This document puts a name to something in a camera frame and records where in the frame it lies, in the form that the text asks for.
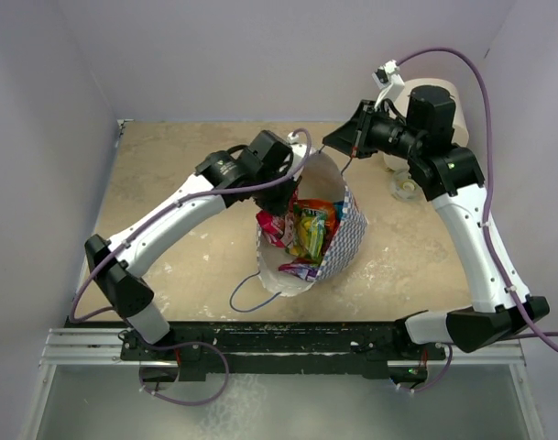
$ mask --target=floor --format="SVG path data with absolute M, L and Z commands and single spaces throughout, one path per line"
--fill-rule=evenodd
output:
M 119 147 L 97 232 L 126 229 L 175 192 L 205 156 L 249 143 L 261 129 L 285 137 L 297 127 L 314 145 L 334 123 L 130 123 Z M 344 166 L 347 157 L 329 150 Z M 442 221 L 423 198 L 401 202 L 389 193 L 383 159 L 355 160 L 345 177 L 369 222 L 351 266 L 292 298 L 278 298 L 248 314 L 231 311 L 234 287 L 257 270 L 257 207 L 238 203 L 202 223 L 169 249 L 144 277 L 169 320 L 342 321 L 393 320 L 429 310 L 469 305 L 465 275 Z M 247 283 L 236 305 L 248 308 L 269 297 L 258 279 Z M 107 305 L 93 285 L 78 314 Z M 117 320 L 105 313 L 97 320 Z

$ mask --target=checkered bag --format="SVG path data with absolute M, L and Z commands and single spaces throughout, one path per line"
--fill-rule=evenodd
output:
M 294 260 L 284 249 L 274 247 L 262 236 L 257 225 L 258 277 L 269 292 L 294 296 L 308 291 L 317 281 L 327 280 L 344 270 L 354 259 L 367 229 L 367 219 L 358 209 L 356 199 L 335 162 L 326 154 L 312 150 L 301 174 L 300 199 L 322 199 L 330 202 L 344 200 L 340 225 L 325 252 L 315 281 L 301 280 L 289 273 L 279 272 L 281 264 Z

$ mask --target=wall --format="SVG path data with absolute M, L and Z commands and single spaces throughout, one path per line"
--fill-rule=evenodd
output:
M 549 299 L 552 311 L 540 327 L 558 330 L 558 0 L 519 0 L 486 62 L 497 172 L 493 213 L 521 277 Z M 475 120 L 475 132 L 484 133 Z M 524 351 L 546 434 L 556 440 L 558 355 L 541 341 L 526 341 Z
M 67 313 L 116 129 L 57 6 L 0 0 L 0 440 Z
M 344 120 L 391 58 L 451 45 L 481 61 L 515 0 L 59 3 L 118 117 Z M 444 55 L 403 71 L 470 81 Z

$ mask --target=white cylinder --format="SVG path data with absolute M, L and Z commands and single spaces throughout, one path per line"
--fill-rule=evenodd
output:
M 452 137 L 452 141 L 460 147 L 465 147 L 466 145 L 468 145 L 468 139 L 470 138 L 470 136 L 468 135 L 468 129 L 465 126 L 464 112 L 462 111 L 462 104 L 460 103 L 460 95 L 455 88 L 455 85 L 453 85 L 451 82 L 446 80 L 438 80 L 436 78 L 418 78 L 416 80 L 408 80 L 405 82 L 405 89 L 395 100 L 395 106 L 403 115 L 406 115 L 407 107 L 409 106 L 410 92 L 415 87 L 419 87 L 420 85 L 437 85 L 450 92 L 450 95 L 454 98 L 455 101 L 455 115 L 453 123 L 454 137 Z M 384 159 L 387 167 L 389 167 L 393 171 L 403 170 L 409 167 L 405 159 L 390 156 L 388 154 L 384 155 Z

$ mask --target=wooden surface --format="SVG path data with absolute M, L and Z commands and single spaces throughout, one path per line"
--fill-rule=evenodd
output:
M 261 129 L 285 137 L 307 127 L 314 145 L 333 123 L 131 123 L 127 126 L 100 214 L 97 232 L 127 228 L 176 191 L 205 156 L 247 144 Z M 325 150 L 340 166 L 347 158 Z M 345 174 L 369 225 L 360 254 L 334 278 L 293 298 L 278 298 L 253 313 L 235 313 L 228 298 L 257 270 L 257 207 L 246 201 L 199 225 L 167 251 L 144 277 L 169 320 L 340 321 L 393 320 L 420 310 L 467 306 L 465 275 L 441 219 L 423 198 L 400 202 L 388 189 L 382 158 L 355 160 Z M 237 294 L 249 308 L 269 293 L 256 278 Z M 95 285 L 78 314 L 107 305 Z M 96 320 L 117 320 L 105 313 Z

